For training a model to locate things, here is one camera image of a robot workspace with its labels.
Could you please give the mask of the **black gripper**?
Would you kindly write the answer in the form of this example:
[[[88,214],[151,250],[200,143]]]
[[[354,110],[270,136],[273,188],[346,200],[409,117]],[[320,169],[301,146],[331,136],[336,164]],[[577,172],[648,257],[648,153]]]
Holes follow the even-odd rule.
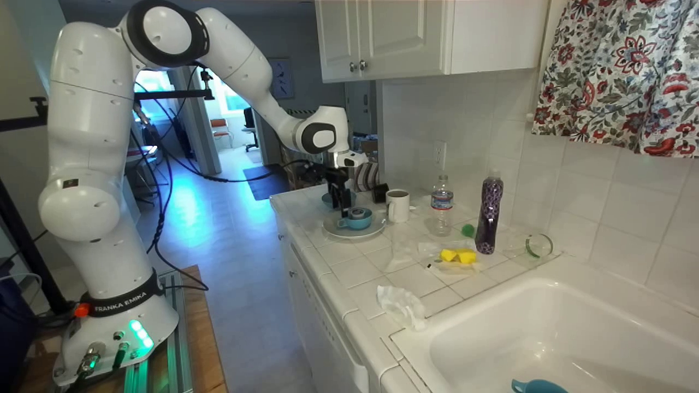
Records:
[[[354,174],[356,174],[354,169],[327,169],[322,172],[327,183],[346,188],[342,193],[342,204],[341,204],[341,193],[338,191],[327,191],[331,194],[334,204],[336,204],[336,208],[331,208],[331,210],[338,211],[341,208],[342,210],[354,210],[356,208],[356,193],[354,193],[356,181],[354,181]]]

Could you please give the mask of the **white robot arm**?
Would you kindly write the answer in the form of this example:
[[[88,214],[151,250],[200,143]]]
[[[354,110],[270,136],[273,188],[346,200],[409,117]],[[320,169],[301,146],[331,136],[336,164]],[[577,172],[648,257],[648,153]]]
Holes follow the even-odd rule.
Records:
[[[47,181],[36,199],[41,226],[84,284],[52,366],[58,389],[148,361],[179,325],[125,193],[137,74],[190,63],[243,97],[286,148],[322,153],[331,169],[367,161],[349,146],[344,110],[294,117],[279,107],[266,56],[212,7],[140,0],[116,27],[65,24],[52,51]]]

